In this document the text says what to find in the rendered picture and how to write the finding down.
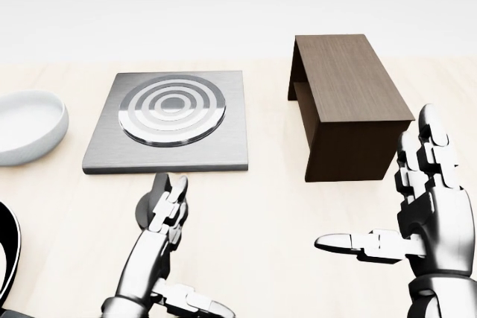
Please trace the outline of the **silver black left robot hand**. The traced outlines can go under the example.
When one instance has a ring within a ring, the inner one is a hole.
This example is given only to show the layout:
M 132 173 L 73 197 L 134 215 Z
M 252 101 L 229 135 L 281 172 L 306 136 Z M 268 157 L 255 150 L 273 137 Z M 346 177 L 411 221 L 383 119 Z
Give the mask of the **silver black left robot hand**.
M 167 173 L 158 173 L 149 191 L 153 200 L 153 219 L 136 241 L 119 280 L 114 296 L 136 301 L 151 299 L 177 318 L 236 318 L 227 306 L 195 292 L 184 284 L 168 285 L 170 254 L 182 237 L 178 221 L 180 205 L 186 201 L 188 179 L 182 176 L 171 184 Z

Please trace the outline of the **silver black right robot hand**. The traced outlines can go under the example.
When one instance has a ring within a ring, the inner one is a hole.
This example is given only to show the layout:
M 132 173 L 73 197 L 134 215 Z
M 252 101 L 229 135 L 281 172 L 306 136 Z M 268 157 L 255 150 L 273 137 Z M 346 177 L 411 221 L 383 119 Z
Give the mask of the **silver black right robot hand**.
M 316 239 L 316 248 L 366 262 L 408 259 L 416 276 L 471 275 L 475 225 L 469 196 L 458 183 L 453 143 L 433 104 L 420 110 L 418 127 L 419 147 L 407 131 L 398 139 L 394 179 L 403 197 L 399 230 L 323 235 Z

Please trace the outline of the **flat grey stove plate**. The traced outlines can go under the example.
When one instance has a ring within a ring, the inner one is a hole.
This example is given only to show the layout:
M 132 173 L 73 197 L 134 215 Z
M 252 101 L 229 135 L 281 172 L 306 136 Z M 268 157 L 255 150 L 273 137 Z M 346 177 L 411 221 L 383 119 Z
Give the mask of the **flat grey stove plate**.
M 246 171 L 242 72 L 117 74 L 82 167 L 86 174 Z

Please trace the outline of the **black glossy curved object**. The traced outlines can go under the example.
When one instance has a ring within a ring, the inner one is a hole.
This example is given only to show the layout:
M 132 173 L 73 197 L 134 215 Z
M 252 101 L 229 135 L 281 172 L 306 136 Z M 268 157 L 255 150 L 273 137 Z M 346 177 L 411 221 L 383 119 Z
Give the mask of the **black glossy curved object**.
M 0 201 L 0 244 L 6 256 L 6 273 L 0 289 L 0 301 L 6 300 L 15 279 L 21 243 L 21 229 L 16 215 Z

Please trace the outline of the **dark brown wooden shelf stand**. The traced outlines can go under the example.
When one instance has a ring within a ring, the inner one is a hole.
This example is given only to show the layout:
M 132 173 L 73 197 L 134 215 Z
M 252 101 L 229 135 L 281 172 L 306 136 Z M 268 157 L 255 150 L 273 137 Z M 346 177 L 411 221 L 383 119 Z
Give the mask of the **dark brown wooden shelf stand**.
M 288 99 L 309 145 L 306 182 L 383 179 L 414 120 L 363 34 L 297 35 Z

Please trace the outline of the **white ceramic bowl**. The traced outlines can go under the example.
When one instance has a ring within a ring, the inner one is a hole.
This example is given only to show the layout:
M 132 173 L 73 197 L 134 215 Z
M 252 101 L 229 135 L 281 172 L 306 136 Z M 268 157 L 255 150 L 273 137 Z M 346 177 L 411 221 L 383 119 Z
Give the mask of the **white ceramic bowl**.
M 64 102 L 29 89 L 0 95 L 0 167 L 23 165 L 51 152 L 69 127 Z

